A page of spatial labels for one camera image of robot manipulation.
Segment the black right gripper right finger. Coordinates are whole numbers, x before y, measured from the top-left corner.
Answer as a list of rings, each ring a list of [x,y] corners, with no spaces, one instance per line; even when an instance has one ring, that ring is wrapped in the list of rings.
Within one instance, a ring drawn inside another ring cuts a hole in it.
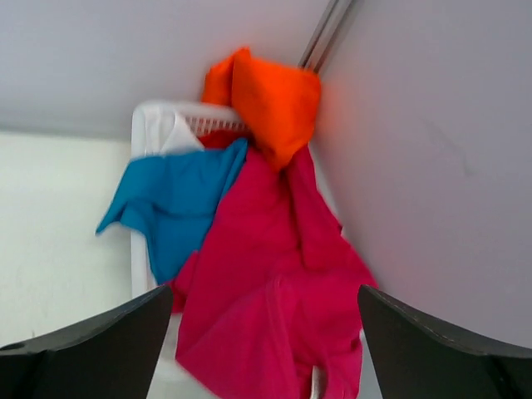
[[[471,332],[376,288],[358,291],[385,398],[529,398],[531,351]]]

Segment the orange t shirt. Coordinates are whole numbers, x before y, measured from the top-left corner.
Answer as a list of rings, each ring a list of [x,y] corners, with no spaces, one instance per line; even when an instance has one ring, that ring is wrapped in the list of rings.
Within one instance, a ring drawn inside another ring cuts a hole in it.
[[[272,168],[281,170],[313,137],[321,94],[316,73],[242,47],[208,70],[201,100],[233,108]]]

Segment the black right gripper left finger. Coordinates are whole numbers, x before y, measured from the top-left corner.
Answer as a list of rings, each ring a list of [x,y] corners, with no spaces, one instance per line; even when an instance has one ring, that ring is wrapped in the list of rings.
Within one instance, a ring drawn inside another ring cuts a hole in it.
[[[121,306],[1,349],[3,398],[145,398],[170,323],[161,286]]]

